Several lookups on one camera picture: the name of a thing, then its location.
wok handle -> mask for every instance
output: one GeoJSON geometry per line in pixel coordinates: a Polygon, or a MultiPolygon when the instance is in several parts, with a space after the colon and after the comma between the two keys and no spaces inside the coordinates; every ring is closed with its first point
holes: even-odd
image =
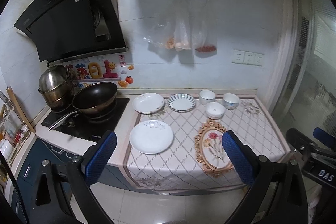
{"type": "Polygon", "coordinates": [[[69,116],[73,115],[73,114],[76,114],[76,113],[79,113],[80,111],[76,110],[76,111],[73,111],[73,112],[70,112],[68,113],[67,115],[63,116],[62,118],[59,118],[56,122],[54,122],[49,128],[48,130],[53,130],[55,129],[56,127],[59,127],[69,116]]]}

black glass cooktop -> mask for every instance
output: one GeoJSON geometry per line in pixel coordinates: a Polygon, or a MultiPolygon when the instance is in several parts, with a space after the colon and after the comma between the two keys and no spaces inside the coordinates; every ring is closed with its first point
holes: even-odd
{"type": "MultiPolygon", "coordinates": [[[[106,130],[113,131],[123,114],[129,98],[116,98],[116,106],[111,112],[111,118],[102,123],[90,123],[83,114],[69,117],[63,124],[54,130],[93,142],[98,142],[106,130]]],[[[50,127],[54,122],[66,113],[58,114],[50,112],[41,123],[45,127],[50,127]]]]}

stove knob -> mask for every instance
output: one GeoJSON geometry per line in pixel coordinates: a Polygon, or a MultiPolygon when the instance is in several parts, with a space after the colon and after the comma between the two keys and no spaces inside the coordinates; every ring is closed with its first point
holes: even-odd
{"type": "Polygon", "coordinates": [[[69,123],[69,127],[74,127],[75,126],[75,121],[73,120],[73,118],[70,118],[68,120],[68,123],[69,123]]]}

hanging plastic bag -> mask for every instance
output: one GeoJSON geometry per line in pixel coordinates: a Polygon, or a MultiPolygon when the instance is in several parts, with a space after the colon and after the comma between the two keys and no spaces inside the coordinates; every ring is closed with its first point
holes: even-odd
{"type": "Polygon", "coordinates": [[[166,49],[172,49],[175,46],[174,43],[174,31],[175,31],[175,6],[177,0],[169,5],[158,17],[155,25],[149,30],[149,36],[144,37],[143,40],[156,47],[162,47],[166,49]]]}
{"type": "Polygon", "coordinates": [[[175,6],[175,31],[174,43],[175,49],[179,52],[181,50],[190,50],[190,25],[189,25],[189,12],[185,0],[177,0],[175,6]]]}
{"type": "Polygon", "coordinates": [[[192,42],[197,52],[214,52],[217,50],[216,21],[210,0],[193,21],[192,42]]]}

wall socket panel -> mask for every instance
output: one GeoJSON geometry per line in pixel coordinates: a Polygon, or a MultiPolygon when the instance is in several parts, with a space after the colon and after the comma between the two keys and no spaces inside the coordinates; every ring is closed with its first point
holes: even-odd
{"type": "Polygon", "coordinates": [[[264,57],[264,54],[259,54],[256,52],[234,50],[232,53],[232,63],[262,66],[264,57]]]}

